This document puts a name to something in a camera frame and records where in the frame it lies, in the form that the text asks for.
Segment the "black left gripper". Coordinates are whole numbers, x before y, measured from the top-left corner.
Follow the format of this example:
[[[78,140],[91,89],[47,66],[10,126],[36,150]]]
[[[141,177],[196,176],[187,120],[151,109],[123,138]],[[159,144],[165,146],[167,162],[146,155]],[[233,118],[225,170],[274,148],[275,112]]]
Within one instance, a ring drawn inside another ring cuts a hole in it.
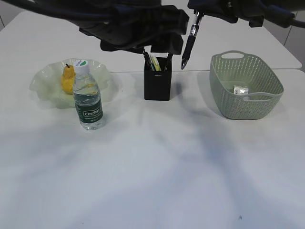
[[[80,22],[79,31],[100,40],[106,52],[127,51],[141,54],[146,46],[151,52],[179,55],[183,48],[189,16],[173,5],[150,9],[120,8],[125,12],[117,21]]]

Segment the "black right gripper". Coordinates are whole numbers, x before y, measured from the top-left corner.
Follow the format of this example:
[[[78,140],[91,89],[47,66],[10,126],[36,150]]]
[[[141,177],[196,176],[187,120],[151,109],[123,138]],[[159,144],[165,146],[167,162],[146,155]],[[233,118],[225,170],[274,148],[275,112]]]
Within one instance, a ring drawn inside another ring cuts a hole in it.
[[[187,7],[202,15],[212,16],[231,24],[239,19],[249,22],[251,28],[261,27],[264,13],[259,0],[190,0]]]

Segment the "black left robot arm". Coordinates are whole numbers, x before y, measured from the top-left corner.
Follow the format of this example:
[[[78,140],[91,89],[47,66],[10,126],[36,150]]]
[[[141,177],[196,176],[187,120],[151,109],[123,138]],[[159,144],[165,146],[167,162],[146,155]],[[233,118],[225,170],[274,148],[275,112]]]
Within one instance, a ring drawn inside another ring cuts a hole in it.
[[[9,0],[10,5],[67,20],[100,40],[106,52],[151,52],[179,55],[189,16],[160,0]]]

